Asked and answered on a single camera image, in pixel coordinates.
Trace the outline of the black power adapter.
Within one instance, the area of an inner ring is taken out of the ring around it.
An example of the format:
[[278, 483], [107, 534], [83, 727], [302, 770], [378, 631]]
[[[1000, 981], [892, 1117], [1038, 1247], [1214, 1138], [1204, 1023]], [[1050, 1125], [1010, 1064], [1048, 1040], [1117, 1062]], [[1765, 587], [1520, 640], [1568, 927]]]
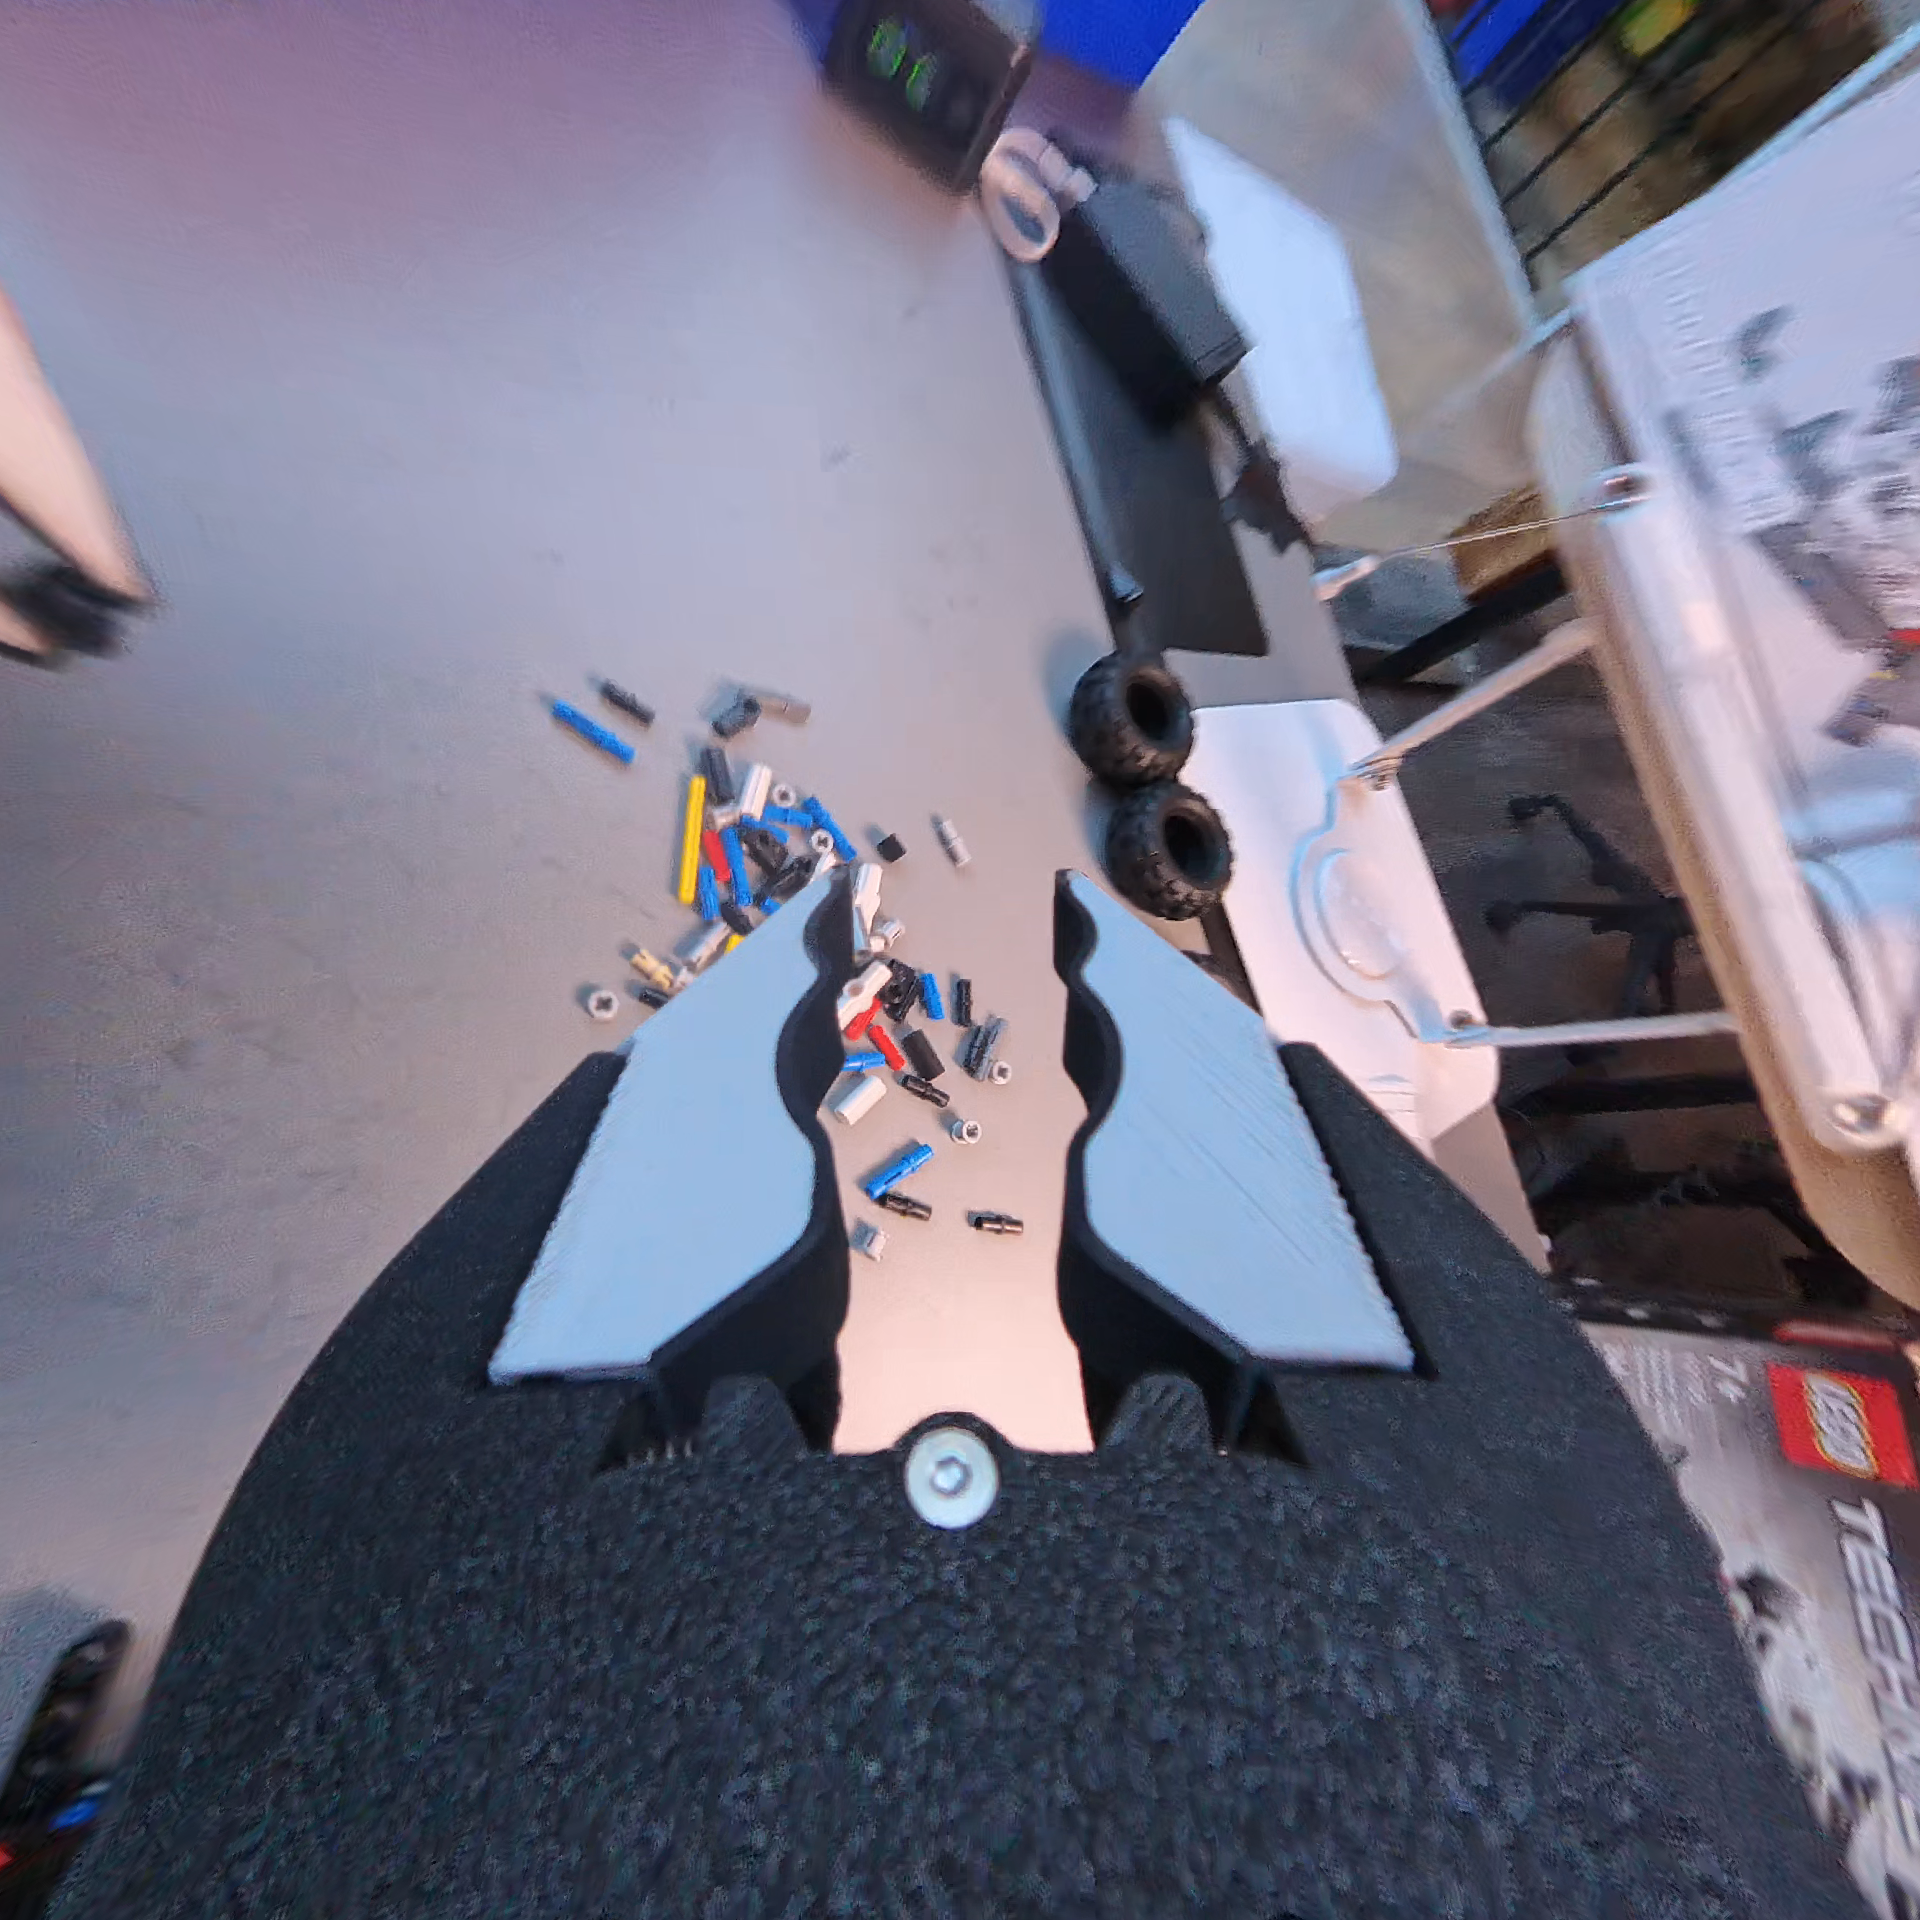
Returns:
[[1251, 350], [1171, 202], [1147, 182], [1096, 178], [1064, 210], [1040, 273], [1152, 425], [1184, 421]]

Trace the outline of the pile of small brick parts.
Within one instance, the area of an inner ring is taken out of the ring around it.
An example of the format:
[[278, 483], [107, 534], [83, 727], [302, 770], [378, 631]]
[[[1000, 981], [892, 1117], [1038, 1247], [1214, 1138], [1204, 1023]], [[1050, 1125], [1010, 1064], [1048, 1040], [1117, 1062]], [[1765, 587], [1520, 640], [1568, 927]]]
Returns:
[[[633, 949], [636, 993], [652, 1011], [732, 955], [825, 872], [849, 872], [853, 967], [834, 1015], [844, 1058], [818, 1120], [833, 1149], [842, 1227], [881, 1256], [883, 1231], [909, 1216], [905, 1289], [985, 1298], [1038, 1290], [1061, 1209], [1064, 1077], [1040, 1059], [1040, 1029], [1061, 1011], [1050, 967], [1044, 853], [1022, 849], [1014, 802], [989, 802], [965, 722], [914, 727], [881, 711], [788, 752], [748, 761], [707, 739], [670, 808], [672, 841], [646, 848], [675, 881], [683, 943]], [[577, 1170], [608, 1093], [608, 1069]], [[565, 1189], [542, 1205], [545, 1233]]]

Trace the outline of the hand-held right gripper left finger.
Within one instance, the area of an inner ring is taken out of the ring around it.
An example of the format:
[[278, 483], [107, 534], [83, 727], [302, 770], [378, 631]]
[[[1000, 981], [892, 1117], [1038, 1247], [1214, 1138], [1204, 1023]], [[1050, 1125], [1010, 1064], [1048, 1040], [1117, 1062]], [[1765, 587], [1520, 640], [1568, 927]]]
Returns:
[[849, 872], [830, 871], [636, 1032], [520, 1285], [491, 1385], [664, 1376], [818, 1237], [834, 1341], [849, 1258], [818, 1110], [844, 1058], [851, 934]]

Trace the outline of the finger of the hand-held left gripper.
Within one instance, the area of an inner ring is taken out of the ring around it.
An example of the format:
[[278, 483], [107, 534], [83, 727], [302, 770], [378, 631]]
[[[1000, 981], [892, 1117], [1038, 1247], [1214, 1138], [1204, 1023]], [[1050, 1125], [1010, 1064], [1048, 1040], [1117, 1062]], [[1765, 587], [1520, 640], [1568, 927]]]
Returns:
[[106, 479], [2, 298], [2, 505], [49, 560], [2, 583], [2, 654], [35, 667], [123, 649], [157, 593]]

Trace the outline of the black flat plate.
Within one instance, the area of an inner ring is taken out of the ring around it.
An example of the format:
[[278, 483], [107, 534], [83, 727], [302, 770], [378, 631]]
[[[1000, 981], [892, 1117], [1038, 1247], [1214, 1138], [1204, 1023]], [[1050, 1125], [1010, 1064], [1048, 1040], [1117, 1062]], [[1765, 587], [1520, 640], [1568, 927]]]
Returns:
[[1043, 270], [1003, 270], [1114, 649], [1265, 657], [1202, 426], [1147, 421]]

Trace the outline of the white booklet stand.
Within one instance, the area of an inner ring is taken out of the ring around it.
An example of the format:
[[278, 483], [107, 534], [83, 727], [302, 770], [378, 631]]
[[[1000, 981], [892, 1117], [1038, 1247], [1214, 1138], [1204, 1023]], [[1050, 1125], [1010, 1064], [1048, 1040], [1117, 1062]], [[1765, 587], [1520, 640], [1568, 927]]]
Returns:
[[[1915, 1011], [1861, 1001], [1788, 845], [1705, 543], [1675, 479], [1622, 431], [1587, 334], [1550, 347], [1528, 433], [1544, 534], [1577, 611], [1516, 662], [1381, 735], [1355, 703], [1202, 715], [1235, 829], [1229, 913], [1269, 1015], [1305, 1009], [1386, 1080], [1448, 1050], [1573, 1040], [1739, 1045], [1793, 1185], [1886, 1294], [1915, 1305]], [[1499, 1025], [1401, 795], [1406, 761], [1562, 664], [1592, 661], [1718, 1001], [1702, 1015]]]

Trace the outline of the blue plastic storage bin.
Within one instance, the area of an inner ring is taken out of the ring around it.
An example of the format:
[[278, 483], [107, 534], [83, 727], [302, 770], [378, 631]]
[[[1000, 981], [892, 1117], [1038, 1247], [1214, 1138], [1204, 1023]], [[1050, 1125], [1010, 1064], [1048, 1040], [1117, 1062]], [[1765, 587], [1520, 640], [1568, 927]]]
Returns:
[[1073, 66], [1138, 91], [1202, 1], [1044, 1], [1043, 47]]

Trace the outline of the white instruction booklet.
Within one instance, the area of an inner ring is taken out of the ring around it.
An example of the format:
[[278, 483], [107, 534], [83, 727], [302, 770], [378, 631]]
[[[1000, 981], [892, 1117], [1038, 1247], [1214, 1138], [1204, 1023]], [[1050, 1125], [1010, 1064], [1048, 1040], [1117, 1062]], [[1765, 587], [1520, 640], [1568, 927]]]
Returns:
[[1915, 80], [1570, 280], [1705, 545], [1788, 845], [1861, 1001], [1915, 1011]]

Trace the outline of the toy set cardboard box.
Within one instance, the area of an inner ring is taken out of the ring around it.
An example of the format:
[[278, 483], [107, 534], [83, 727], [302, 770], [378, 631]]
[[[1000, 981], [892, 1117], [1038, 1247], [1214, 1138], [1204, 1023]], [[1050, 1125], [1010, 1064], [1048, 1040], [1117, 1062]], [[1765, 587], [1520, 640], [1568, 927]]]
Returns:
[[1718, 1553], [1817, 1825], [1875, 1915], [1915, 1915], [1915, 1335], [1593, 1285], [1570, 1305]]

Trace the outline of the plain white paper slip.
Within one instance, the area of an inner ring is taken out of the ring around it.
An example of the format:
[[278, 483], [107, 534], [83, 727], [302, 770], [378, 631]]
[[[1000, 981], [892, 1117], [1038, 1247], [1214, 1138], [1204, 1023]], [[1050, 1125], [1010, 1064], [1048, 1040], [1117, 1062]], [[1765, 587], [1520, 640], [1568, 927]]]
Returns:
[[1229, 376], [1312, 527], [1386, 489], [1401, 449], [1338, 227], [1194, 123], [1164, 126], [1208, 267], [1246, 341]]

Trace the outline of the black rubber tyre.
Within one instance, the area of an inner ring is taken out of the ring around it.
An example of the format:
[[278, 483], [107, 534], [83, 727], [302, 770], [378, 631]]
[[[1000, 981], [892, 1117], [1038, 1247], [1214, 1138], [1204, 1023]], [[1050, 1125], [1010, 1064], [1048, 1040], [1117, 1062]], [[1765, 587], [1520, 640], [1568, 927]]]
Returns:
[[1101, 864], [1114, 890], [1142, 913], [1198, 920], [1222, 904], [1235, 853], [1211, 802], [1179, 779], [1162, 779], [1112, 803]]
[[1074, 683], [1066, 734], [1088, 775], [1116, 791], [1177, 781], [1194, 752], [1187, 688], [1157, 656], [1109, 654]]

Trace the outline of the toy brick vehicle model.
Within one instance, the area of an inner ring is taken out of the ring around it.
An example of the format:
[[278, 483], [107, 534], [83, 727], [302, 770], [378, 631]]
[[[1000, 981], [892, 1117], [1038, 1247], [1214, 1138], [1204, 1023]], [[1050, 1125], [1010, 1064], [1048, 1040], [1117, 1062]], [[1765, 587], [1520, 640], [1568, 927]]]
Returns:
[[99, 1814], [107, 1778], [84, 1754], [130, 1643], [132, 1625], [109, 1617], [58, 1657], [4, 1770], [4, 1856], [75, 1833]]

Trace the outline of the grey desk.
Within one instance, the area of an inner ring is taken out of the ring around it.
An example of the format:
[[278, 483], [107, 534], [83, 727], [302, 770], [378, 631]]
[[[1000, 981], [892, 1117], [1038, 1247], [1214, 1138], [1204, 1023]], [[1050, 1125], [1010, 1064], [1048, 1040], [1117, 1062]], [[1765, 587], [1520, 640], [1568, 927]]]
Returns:
[[1085, 1445], [1054, 1303], [1058, 702], [1109, 626], [1002, 254], [782, 5], [4, 5], [4, 286], [161, 589], [4, 667], [4, 1713], [136, 1630], [387, 1261], [641, 1009], [733, 681], [925, 968], [982, 1144], [853, 1281], [842, 1433]]

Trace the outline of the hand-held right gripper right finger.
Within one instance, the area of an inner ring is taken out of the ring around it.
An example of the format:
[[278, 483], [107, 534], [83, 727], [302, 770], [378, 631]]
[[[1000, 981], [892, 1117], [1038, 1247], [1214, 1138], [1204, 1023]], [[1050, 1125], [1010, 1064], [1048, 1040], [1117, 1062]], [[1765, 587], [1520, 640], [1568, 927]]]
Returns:
[[1260, 1011], [1091, 875], [1054, 881], [1064, 1272], [1130, 1286], [1227, 1360], [1409, 1374], [1416, 1351]]

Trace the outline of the small black display device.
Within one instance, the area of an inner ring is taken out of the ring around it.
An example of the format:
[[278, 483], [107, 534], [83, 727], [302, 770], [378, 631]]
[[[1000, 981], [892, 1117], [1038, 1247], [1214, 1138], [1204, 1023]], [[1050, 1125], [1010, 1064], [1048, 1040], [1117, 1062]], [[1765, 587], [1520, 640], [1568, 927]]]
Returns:
[[966, 193], [1038, 56], [1038, 1], [845, 1], [825, 74], [931, 179]]

